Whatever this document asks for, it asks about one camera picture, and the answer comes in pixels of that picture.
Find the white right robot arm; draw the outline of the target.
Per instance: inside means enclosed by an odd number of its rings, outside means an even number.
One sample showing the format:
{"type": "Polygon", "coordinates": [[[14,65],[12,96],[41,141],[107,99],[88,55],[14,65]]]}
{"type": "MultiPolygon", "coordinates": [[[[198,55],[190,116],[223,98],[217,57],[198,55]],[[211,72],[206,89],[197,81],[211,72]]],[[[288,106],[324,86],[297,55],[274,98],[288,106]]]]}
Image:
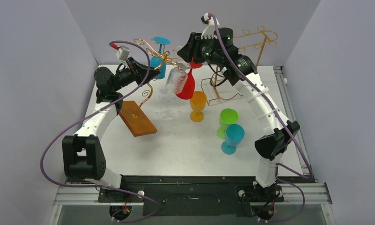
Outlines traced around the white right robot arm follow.
{"type": "Polygon", "coordinates": [[[225,78],[250,105],[264,132],[264,136],[254,143],[260,161],[253,197],[261,202],[271,202],[281,196],[276,182],[277,163],[281,161],[300,125],[297,121],[291,121],[276,106],[255,64],[234,46],[233,30],[220,28],[219,33],[216,36],[215,31],[211,35],[192,32],[177,54],[186,62],[206,62],[225,69],[225,78]]]}

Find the gold spiral rack wooden base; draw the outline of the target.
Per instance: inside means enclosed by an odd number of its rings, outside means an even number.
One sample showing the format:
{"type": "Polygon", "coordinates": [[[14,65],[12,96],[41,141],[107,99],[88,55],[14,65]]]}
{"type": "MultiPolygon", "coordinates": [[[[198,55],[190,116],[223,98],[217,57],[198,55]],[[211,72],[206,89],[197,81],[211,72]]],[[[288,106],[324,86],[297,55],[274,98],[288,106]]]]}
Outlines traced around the gold spiral rack wooden base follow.
{"type": "MultiPolygon", "coordinates": [[[[158,67],[155,67],[155,69],[158,69],[164,62],[177,67],[176,61],[179,59],[171,58],[169,56],[169,51],[158,53],[158,50],[155,50],[150,43],[140,38],[134,39],[134,42],[138,45],[147,45],[146,52],[150,56],[162,59],[161,64],[158,67]]],[[[142,92],[142,97],[145,99],[139,104],[137,104],[135,101],[125,101],[122,109],[119,112],[119,116],[134,137],[155,134],[157,132],[157,128],[142,111],[142,106],[152,97],[154,92],[153,86],[150,84],[150,82],[148,82],[146,85],[148,86],[148,89],[142,92]]]]}

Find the red plastic goblet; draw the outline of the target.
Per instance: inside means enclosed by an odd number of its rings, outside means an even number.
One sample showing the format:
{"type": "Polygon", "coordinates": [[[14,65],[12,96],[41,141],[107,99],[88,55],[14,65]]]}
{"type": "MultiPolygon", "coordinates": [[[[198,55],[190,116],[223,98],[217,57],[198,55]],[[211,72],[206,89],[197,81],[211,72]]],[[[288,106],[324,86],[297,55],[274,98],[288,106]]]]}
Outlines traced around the red plastic goblet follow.
{"type": "Polygon", "coordinates": [[[193,97],[193,93],[195,91],[195,79],[193,78],[192,71],[193,69],[197,69],[202,67],[202,63],[195,63],[190,62],[190,70],[188,71],[188,77],[186,83],[182,89],[181,93],[176,94],[176,96],[183,100],[189,100],[193,97]]]}

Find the patterned clear glass goblet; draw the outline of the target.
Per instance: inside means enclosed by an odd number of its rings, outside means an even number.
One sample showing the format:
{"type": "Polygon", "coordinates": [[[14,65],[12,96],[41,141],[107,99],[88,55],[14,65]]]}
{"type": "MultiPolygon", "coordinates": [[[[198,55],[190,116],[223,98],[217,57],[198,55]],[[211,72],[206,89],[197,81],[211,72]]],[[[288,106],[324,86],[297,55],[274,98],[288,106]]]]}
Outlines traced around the patterned clear glass goblet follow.
{"type": "Polygon", "coordinates": [[[177,67],[171,69],[165,87],[171,93],[179,94],[182,92],[188,78],[186,71],[191,67],[190,64],[184,60],[177,60],[176,65],[177,67]]]}

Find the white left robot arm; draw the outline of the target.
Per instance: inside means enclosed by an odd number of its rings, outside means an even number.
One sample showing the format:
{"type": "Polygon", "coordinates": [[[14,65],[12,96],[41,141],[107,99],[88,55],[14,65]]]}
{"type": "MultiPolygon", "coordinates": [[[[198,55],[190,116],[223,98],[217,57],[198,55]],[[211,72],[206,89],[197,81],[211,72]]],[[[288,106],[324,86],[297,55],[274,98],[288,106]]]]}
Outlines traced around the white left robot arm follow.
{"type": "Polygon", "coordinates": [[[93,116],[73,135],[66,135],[62,140],[66,177],[87,180],[103,189],[110,189],[111,197],[118,202],[128,197],[127,183],[121,174],[107,167],[100,140],[122,109],[123,95],[119,90],[133,82],[145,85],[160,74],[158,68],[141,64],[133,57],[129,57],[123,65],[115,73],[108,67],[96,69],[93,116]]]}

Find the small clear wine glass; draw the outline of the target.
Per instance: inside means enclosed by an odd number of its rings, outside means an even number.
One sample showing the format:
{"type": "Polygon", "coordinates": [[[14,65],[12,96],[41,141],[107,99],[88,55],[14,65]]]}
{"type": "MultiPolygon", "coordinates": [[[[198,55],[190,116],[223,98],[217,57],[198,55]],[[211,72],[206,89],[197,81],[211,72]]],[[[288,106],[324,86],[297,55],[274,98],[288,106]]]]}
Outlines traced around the small clear wine glass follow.
{"type": "Polygon", "coordinates": [[[173,118],[174,112],[169,109],[170,92],[166,88],[160,89],[159,100],[164,106],[164,110],[161,112],[163,118],[173,118]]]}

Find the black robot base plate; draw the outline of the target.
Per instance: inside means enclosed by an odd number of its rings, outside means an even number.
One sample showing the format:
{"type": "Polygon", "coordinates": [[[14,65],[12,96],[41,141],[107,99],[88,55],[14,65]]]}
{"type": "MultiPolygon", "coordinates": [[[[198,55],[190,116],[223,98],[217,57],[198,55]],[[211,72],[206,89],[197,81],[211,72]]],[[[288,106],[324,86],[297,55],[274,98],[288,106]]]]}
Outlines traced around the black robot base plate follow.
{"type": "Polygon", "coordinates": [[[269,188],[254,184],[255,177],[236,176],[131,176],[121,188],[157,201],[156,216],[250,216],[266,213],[271,203],[284,201],[277,183],[269,188]]]}

